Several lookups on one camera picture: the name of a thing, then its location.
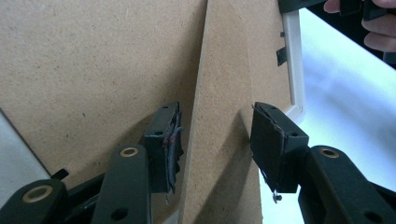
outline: finger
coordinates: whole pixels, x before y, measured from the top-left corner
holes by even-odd
[[[364,38],[364,44],[371,49],[378,49],[384,52],[396,52],[396,38],[370,33]]]
[[[395,8],[396,7],[396,1],[394,0],[373,0],[374,4],[376,4],[379,7],[384,7],[384,8]]]
[[[340,0],[329,0],[324,4],[323,8],[328,13],[336,13],[340,11]]]
[[[396,37],[396,16],[394,15],[387,14],[372,21],[362,21],[361,25],[368,31]]]

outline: brown fiberboard panel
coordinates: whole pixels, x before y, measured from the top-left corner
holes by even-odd
[[[104,172],[162,104],[180,101],[186,150],[205,11],[204,0],[2,1],[0,107],[51,174],[70,172],[69,188]],[[178,207],[177,177],[169,206],[153,196],[156,223]]]
[[[262,223],[259,172],[249,132],[254,101],[291,106],[276,1],[209,0],[181,223]]]

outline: human hand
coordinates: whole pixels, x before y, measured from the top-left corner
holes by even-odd
[[[373,0],[383,8],[396,8],[396,0]],[[329,13],[340,11],[340,0],[328,0],[324,10]],[[362,21],[361,25],[371,33],[364,38],[364,44],[371,49],[396,52],[396,16],[387,14],[372,21]]]

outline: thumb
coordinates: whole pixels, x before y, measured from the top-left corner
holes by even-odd
[[[373,0],[374,4],[383,8],[395,8],[396,0]]]

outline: brown cardboard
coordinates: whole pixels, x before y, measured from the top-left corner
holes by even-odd
[[[191,122],[181,223],[262,223],[249,132],[254,101],[290,107],[276,1],[209,0]]]
[[[204,0],[2,1],[0,107],[50,174],[70,172],[69,188],[104,172],[162,104],[180,101],[187,149],[205,9]],[[178,207],[177,177],[170,206],[153,196],[156,222]]]

